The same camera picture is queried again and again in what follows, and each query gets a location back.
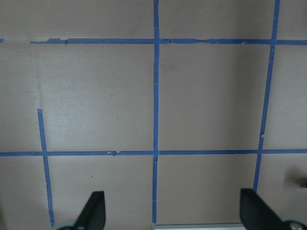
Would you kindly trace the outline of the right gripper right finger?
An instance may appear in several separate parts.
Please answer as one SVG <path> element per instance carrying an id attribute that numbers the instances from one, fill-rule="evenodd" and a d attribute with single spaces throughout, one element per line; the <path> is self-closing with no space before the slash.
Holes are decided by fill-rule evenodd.
<path id="1" fill-rule="evenodd" d="M 247 230 L 305 230 L 307 226 L 295 220 L 282 220 L 250 188 L 240 190 L 240 220 Z"/>

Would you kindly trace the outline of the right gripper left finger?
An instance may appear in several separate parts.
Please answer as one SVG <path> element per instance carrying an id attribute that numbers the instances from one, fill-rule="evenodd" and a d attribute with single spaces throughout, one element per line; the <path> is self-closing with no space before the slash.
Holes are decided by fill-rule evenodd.
<path id="1" fill-rule="evenodd" d="M 61 224 L 58 230 L 103 230 L 106 224 L 104 191 L 91 193 L 78 218 L 73 223 Z"/>

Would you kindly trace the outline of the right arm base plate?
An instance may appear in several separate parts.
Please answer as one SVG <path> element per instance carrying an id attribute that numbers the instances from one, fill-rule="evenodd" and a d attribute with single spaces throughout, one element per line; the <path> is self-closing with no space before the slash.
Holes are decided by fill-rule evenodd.
<path id="1" fill-rule="evenodd" d="M 155 225 L 153 230 L 245 230 L 241 223 Z"/>

